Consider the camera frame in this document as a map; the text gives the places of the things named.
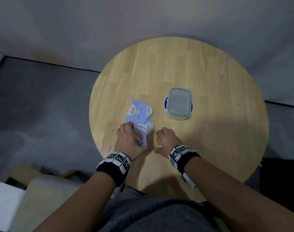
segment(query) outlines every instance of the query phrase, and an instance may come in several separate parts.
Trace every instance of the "forearm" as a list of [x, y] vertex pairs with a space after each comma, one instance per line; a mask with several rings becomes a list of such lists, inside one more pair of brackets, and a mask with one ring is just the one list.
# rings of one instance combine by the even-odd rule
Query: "forearm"
[[109, 175], [96, 172], [34, 232], [90, 231], [115, 187], [114, 180]]
[[205, 198], [234, 231], [294, 231], [294, 213], [205, 160], [184, 167]]

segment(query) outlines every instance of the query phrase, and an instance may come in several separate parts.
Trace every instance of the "blue coaster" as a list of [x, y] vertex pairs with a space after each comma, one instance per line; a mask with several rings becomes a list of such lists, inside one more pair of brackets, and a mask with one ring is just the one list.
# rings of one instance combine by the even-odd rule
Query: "blue coaster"
[[[166, 110], [166, 105], [167, 105], [167, 99], [168, 97], [165, 98], [165, 101], [164, 101], [164, 109]], [[191, 103], [191, 113], [193, 111], [193, 103]]]

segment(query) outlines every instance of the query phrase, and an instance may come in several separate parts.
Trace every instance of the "right hand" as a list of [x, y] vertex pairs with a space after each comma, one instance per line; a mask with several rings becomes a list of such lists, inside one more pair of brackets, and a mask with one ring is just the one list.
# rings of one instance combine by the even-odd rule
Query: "right hand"
[[176, 136], [175, 132], [172, 129], [163, 127], [161, 130], [156, 132], [156, 135], [159, 138], [159, 142], [162, 147], [157, 147], [154, 149], [155, 153], [159, 153], [165, 158], [168, 159], [169, 153], [171, 150], [179, 145], [182, 145], [183, 142]]

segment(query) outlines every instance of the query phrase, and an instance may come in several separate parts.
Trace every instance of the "hand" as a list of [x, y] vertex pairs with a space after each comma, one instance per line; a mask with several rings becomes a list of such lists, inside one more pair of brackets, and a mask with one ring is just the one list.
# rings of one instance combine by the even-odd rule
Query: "hand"
[[158, 130], [156, 135], [158, 136], [162, 147], [155, 148], [154, 152], [161, 154], [165, 158], [168, 158], [169, 153], [174, 147], [183, 144], [172, 129], [164, 127], [161, 130]]
[[120, 151], [129, 156], [131, 162], [147, 151], [147, 146], [141, 147], [137, 144], [132, 130], [133, 124], [133, 122], [127, 122], [120, 125], [117, 129], [118, 139], [114, 148], [114, 151]]

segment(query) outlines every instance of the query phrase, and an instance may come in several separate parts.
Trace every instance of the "wooden tabletop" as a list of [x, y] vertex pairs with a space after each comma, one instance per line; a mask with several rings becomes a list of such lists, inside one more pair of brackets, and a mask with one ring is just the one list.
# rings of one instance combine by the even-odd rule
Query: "wooden tabletop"
[[[166, 117], [163, 104], [172, 87], [192, 92], [193, 112], [185, 121]], [[151, 105], [155, 131], [173, 129], [185, 145], [242, 182], [261, 161], [268, 139], [261, 92], [237, 61], [211, 45], [186, 38], [155, 38], [130, 46], [106, 65], [95, 82], [89, 107], [91, 132], [103, 158], [114, 151], [116, 130], [125, 122], [133, 99]], [[148, 145], [152, 148], [154, 143], [152, 132]], [[152, 149], [131, 164], [127, 181], [147, 194], [205, 201]]]

